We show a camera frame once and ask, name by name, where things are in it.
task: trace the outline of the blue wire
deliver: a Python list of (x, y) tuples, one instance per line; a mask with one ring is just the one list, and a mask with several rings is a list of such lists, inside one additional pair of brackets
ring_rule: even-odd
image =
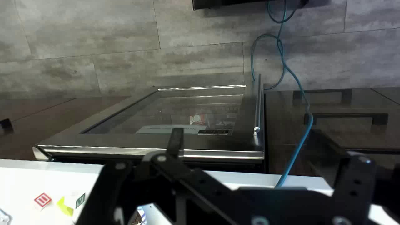
[(267, 87), (267, 90), (272, 90), (272, 88), (277, 87), (278, 85), (281, 85), (281, 82), (284, 80), (284, 76), (286, 76), (286, 73), (287, 73), (287, 71), (288, 71), (288, 72), (294, 77), (294, 80), (297, 81), (297, 83), (298, 83), (298, 86), (299, 86), (299, 88), (301, 88), (302, 96), (303, 96), (303, 98), (304, 98), (306, 102), (307, 102), (307, 112), (308, 112), (308, 115), (309, 115), (308, 127), (307, 127), (306, 132), (303, 133), (303, 136), (302, 136), (302, 138), (301, 138), (297, 148), (294, 150), (294, 153), (292, 155), (292, 158), (291, 158), (289, 163), (287, 165), (286, 171), (284, 171), (283, 175), (281, 176), (281, 178), (279, 178), (279, 181), (277, 182), (276, 187), (282, 187), (282, 186), (284, 185), (284, 182), (287, 181), (287, 178), (288, 178), (288, 176), (289, 176), (289, 173), (291, 173), (294, 163), (297, 162), (297, 158), (298, 158), (298, 156), (299, 156), (299, 153), (301, 153), (301, 151), (302, 151), (302, 148), (303, 148), (303, 146), (304, 146), (304, 142), (307, 141), (307, 138), (308, 138), (308, 136), (309, 136), (309, 133), (311, 133), (311, 130), (312, 130), (312, 127), (313, 127), (313, 125), (314, 125), (314, 115), (313, 115), (313, 112), (311, 111), (311, 101), (309, 101), (309, 98), (307, 97), (307, 93), (306, 93), (306, 91), (304, 91), (304, 88), (303, 88), (303, 85), (302, 85), (298, 75), (289, 67), (289, 65), (287, 63), (287, 60), (286, 60), (284, 43), (283, 43), (281, 36), (282, 36), (282, 32), (283, 32), (283, 28), (284, 28), (284, 23), (286, 23), (287, 21), (289, 21), (289, 20), (293, 17), (293, 15), (296, 13), (296, 11), (297, 11), (297, 10), (294, 10), (294, 11), (287, 17), (287, 10), (288, 10), (288, 0), (284, 1), (284, 13), (283, 13), (283, 18), (279, 21), (279, 20), (277, 20), (277, 18), (272, 15), (272, 12), (271, 12), (271, 6), (269, 6), (269, 3), (268, 3), (268, 15), (269, 15), (269, 17), (271, 17), (274, 22), (281, 23), (279, 32), (278, 32), (278, 35), (263, 33), (263, 35), (258, 36), (258, 37), (256, 38), (256, 41), (253, 42), (253, 45), (252, 45), (252, 52), (251, 52), (252, 76), (253, 76), (253, 80), (256, 80), (256, 73), (254, 73), (254, 71), (256, 71), (256, 70), (254, 70), (254, 55), (256, 55), (257, 45), (258, 45), (258, 42), (259, 42), (262, 38), (264, 38), (264, 37), (273, 37), (273, 38), (276, 38), (276, 41), (277, 41), (277, 47), (278, 47), (278, 51), (279, 51), (279, 55), (281, 55), (281, 60), (282, 60), (282, 63), (283, 63), (283, 71), (282, 71), (281, 78), (279, 78), (274, 85)]

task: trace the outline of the metal edge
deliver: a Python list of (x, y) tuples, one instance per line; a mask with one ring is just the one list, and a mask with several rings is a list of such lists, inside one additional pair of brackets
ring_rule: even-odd
[[(51, 153), (83, 153), (83, 155), (122, 155), (122, 156), (144, 156), (153, 151), (166, 148), (157, 147), (96, 147), (96, 146), (41, 146)], [(207, 150), (207, 148), (184, 148), (184, 157), (203, 158), (243, 158), (264, 160), (264, 151), (238, 151), (238, 150)]]
[(188, 87), (161, 87), (159, 91), (183, 91), (183, 90), (218, 90), (218, 88), (244, 88), (247, 85), (217, 85), (217, 86), (188, 86)]

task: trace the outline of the black bar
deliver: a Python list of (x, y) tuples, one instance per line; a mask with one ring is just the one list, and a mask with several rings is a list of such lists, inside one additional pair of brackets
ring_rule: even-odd
[[(331, 90), (307, 90), (306, 92), (314, 93), (314, 92), (341, 92), (341, 102), (351, 103), (353, 98), (353, 90), (352, 88), (331, 88)], [(302, 100), (302, 91), (293, 91), (293, 100)]]
[(247, 3), (247, 2), (257, 2), (264, 0), (193, 0), (193, 8), (213, 8), (221, 7), (223, 5), (237, 5), (237, 3)]
[(168, 147), (167, 147), (167, 153), (178, 158), (179, 151), (183, 148), (184, 148), (184, 128), (182, 127), (173, 128), (171, 142), (168, 143)]
[[(373, 125), (387, 125), (389, 115), (387, 112), (316, 112), (314, 125), (317, 125), (318, 118), (323, 117), (373, 117)], [(304, 125), (309, 123), (309, 115), (304, 115)]]

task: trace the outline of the gray tile wall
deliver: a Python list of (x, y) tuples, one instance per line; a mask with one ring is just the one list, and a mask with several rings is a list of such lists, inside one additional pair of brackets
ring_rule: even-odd
[[(283, 35), (306, 87), (400, 85), (399, 0), (316, 2)], [(266, 2), (194, 11), (192, 0), (2, 0), (0, 97), (242, 83), (252, 41), (277, 31)], [(261, 41), (256, 71), (268, 83), (279, 78), (274, 40)], [(296, 87), (291, 76), (279, 86)]]

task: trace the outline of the black metal bracket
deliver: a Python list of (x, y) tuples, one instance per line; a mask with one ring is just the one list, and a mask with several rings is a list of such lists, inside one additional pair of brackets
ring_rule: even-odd
[(179, 158), (183, 130), (171, 147), (134, 166), (106, 165), (78, 223), (127, 223), (137, 206), (154, 202), (174, 223), (333, 223), (338, 218), (367, 223), (374, 193), (373, 161), (351, 157), (338, 176), (333, 197), (304, 188), (233, 191)]
[[(314, 112), (314, 125), (318, 118), (337, 117), (372, 117), (373, 125), (387, 125), (389, 115), (387, 112)], [(309, 115), (304, 115), (304, 123), (309, 123)]]

